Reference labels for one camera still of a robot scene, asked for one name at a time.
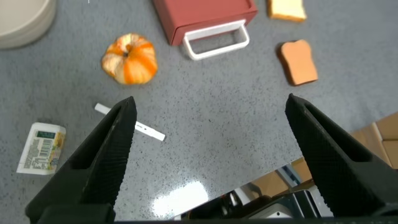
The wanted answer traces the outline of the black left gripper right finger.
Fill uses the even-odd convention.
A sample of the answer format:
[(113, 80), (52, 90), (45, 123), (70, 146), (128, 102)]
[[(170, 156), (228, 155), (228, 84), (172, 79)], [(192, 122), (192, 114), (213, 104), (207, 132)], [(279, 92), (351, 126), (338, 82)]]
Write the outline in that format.
[(290, 94), (285, 115), (315, 185), (336, 217), (397, 215), (397, 171), (311, 102)]

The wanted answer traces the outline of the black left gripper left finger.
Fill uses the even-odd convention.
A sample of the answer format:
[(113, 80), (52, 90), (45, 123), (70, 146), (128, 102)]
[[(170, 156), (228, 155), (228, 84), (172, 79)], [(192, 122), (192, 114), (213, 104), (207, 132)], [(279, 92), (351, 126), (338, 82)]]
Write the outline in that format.
[(113, 223), (136, 121), (133, 97), (114, 105), (26, 206), (30, 222)]

